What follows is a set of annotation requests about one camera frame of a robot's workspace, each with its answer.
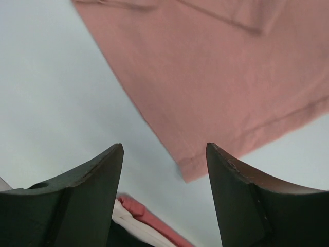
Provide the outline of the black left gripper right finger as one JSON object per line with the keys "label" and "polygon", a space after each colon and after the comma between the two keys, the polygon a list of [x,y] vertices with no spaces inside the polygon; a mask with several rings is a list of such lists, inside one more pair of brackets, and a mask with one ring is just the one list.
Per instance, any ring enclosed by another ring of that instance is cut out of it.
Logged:
{"label": "black left gripper right finger", "polygon": [[328,246],[328,192],[264,173],[214,143],[208,175],[223,246]]}

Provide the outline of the folded white t shirt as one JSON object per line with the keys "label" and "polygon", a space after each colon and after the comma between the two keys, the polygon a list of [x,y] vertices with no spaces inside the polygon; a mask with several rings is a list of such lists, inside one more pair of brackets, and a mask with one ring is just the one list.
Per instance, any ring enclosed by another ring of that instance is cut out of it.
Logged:
{"label": "folded white t shirt", "polygon": [[112,220],[144,243],[152,246],[175,247],[175,245],[160,232],[136,220],[132,214],[122,206],[118,199],[115,199]]}

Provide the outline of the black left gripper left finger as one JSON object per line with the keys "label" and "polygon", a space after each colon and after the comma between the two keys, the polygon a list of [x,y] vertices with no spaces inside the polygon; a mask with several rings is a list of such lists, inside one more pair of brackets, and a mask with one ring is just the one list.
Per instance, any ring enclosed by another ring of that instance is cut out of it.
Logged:
{"label": "black left gripper left finger", "polygon": [[52,179],[1,192],[1,246],[106,246],[123,155],[114,144]]}

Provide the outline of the pink t shirt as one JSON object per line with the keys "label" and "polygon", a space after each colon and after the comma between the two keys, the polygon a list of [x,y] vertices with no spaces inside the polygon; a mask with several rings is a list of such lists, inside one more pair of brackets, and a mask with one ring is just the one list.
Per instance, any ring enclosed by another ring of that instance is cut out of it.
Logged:
{"label": "pink t shirt", "polygon": [[74,6],[185,182],[328,112],[328,1]]}

